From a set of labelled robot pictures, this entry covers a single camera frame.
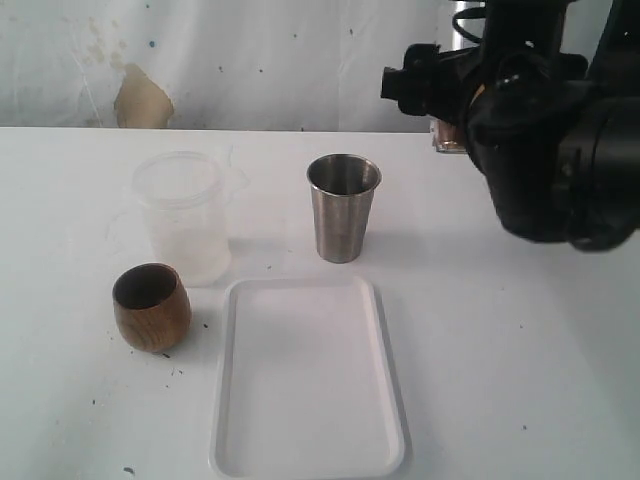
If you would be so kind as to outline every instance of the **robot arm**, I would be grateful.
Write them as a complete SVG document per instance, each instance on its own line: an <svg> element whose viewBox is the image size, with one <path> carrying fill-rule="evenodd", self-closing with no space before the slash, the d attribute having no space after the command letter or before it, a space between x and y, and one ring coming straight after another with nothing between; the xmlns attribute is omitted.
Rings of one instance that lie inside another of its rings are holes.
<svg viewBox="0 0 640 480"><path fill-rule="evenodd" d="M488 0L460 12L454 24L486 16L478 47L411 46L401 70L385 69L382 97L463 132L507 231L606 251L640 226L640 97L607 91L586 59L560 53L573 1Z"/></svg>

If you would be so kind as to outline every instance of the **black cable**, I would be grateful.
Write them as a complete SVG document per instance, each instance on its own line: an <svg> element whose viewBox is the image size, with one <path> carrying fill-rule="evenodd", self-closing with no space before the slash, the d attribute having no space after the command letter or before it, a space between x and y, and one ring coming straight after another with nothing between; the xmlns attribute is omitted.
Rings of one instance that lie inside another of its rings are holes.
<svg viewBox="0 0 640 480"><path fill-rule="evenodd" d="M475 44L479 44L482 42L482 38L468 32L458 22L460 20L481 20L484 18L487 18L486 7L471 7L466 10L456 12L451 20L451 25L453 25L453 29L458 32L462 38Z"/></svg>

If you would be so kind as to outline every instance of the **cup rim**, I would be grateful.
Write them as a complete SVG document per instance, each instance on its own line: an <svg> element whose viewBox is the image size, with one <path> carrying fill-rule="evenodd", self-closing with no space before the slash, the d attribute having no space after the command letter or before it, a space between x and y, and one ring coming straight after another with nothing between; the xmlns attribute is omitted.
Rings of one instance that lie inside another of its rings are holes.
<svg viewBox="0 0 640 480"><path fill-rule="evenodd" d="M125 278L125 276L127 276L128 274L136 271L136 270L141 270L143 268L149 268L149 267L160 267L162 268L164 271L171 273L173 275L173 278L175 280L175 283L173 285L173 288L171 290L171 293L169 293L169 295L162 299L159 303L156 303L155 305L152 305L150 307L143 307L143 308L134 308L134 307L129 307L127 305L124 305L120 299L117 298L116 296L116 289L118 288L118 285L120 284L120 282ZM127 269L125 272L123 272L122 274L120 274L118 276L118 278L116 279L115 282L113 282L113 288L111 289L111 298L113 299L113 302L118 305L120 308L127 310L127 311L136 311L136 312L140 312L140 311L150 311L150 310L154 310L156 308L161 308L171 297L173 297L176 292L180 289L182 282L180 280L180 276L178 275L178 272L171 266L164 264L164 263L159 263L159 262L150 262L150 263L142 263L140 265L136 265L134 267L131 267L129 269Z"/></svg>
<svg viewBox="0 0 640 480"><path fill-rule="evenodd" d="M153 197L150 195L146 195L142 192L142 188L140 186L140 182L145 171L152 168L154 165L161 163L165 160L172 159L174 157L183 157L191 160L199 160L204 161L209 164L213 170L214 180L211 184L205 187L203 190L194 193L193 195L187 195L180 198L163 198L163 197ZM206 201L208 198L211 198L218 192L222 190L222 177L221 177L221 169L218 162L216 162L209 155L196 152L192 150L174 150L170 152L160 153L158 155L154 155L150 158L144 160L140 165L136 167L133 172L133 179L131 181L131 188L133 193L138 200L138 202L149 208L155 208L160 210L171 210L171 209L180 209L180 208L191 208L196 205L199 205Z"/></svg>
<svg viewBox="0 0 640 480"><path fill-rule="evenodd" d="M352 157L352 158L356 158L358 160L363 161L364 163L366 163L369 167L373 168L376 171L377 174L377 181L376 183L367 188L366 190L362 191L362 192L358 192L358 193L349 193L349 194L340 194L340 193L333 193L333 192L329 192L327 190L324 190L322 188L320 188L319 186L317 186L312 180L311 180L311 167L313 167L313 165L315 165L318 162L321 162L322 160L327 159L328 157L337 157L337 156L343 156L343 157ZM361 195L365 195L367 193L372 192L373 190L375 190L376 188L378 188L378 186L380 185L380 183L382 183L382 172L380 171L380 168L378 168L378 166L373 163L371 160L369 160L366 157L363 157L361 155L354 155L352 153L330 153L328 155L323 155L322 157L316 158L313 162L311 162L311 164L309 165L309 167L307 167L307 181L309 182L309 184L311 185L311 188L313 188L314 190L318 191L318 192L322 192L323 194L330 196L330 197L338 197L338 198L353 198L353 197L359 197Z"/></svg>

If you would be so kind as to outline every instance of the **white tabletop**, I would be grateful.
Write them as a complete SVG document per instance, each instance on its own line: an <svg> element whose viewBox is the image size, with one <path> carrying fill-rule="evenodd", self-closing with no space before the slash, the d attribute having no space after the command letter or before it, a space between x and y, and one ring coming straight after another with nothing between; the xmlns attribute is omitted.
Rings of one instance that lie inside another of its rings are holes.
<svg viewBox="0 0 640 480"><path fill-rule="evenodd" d="M152 260L128 193L168 150L233 145L234 256L189 291L170 358L132 352L111 286ZM483 178L428 135L0 129L0 478L214 479L222 294L243 277L359 274L378 288L410 448L400 479L640 478L640 243L586 256L498 225ZM314 249L307 165L383 173L365 248Z"/></svg>

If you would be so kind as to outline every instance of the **white wall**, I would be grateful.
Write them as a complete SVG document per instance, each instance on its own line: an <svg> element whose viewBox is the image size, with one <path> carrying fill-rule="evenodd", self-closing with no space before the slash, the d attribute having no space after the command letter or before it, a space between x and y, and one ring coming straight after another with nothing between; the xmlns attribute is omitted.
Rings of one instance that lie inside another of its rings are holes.
<svg viewBox="0 0 640 480"><path fill-rule="evenodd" d="M593 55L611 0L581 3L567 48ZM382 69L400 66L411 43L452 38L451 9L445 0L0 0L0 125L116 126L123 66L135 63L171 99L173 128L425 131L426 118L379 98Z"/></svg>

